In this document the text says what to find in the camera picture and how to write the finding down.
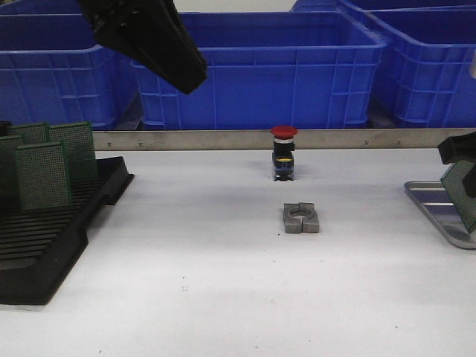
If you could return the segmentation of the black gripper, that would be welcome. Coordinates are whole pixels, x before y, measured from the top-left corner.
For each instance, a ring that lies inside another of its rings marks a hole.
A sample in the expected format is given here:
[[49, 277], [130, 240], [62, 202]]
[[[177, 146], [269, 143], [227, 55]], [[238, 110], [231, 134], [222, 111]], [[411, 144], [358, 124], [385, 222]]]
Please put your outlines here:
[[[448, 137], [437, 149], [443, 164], [456, 164], [459, 161], [475, 164], [475, 132]], [[466, 195], [475, 197], [475, 167], [464, 175], [462, 183]]]
[[79, 0], [94, 39], [144, 65], [189, 94], [207, 79], [208, 65], [173, 1]]

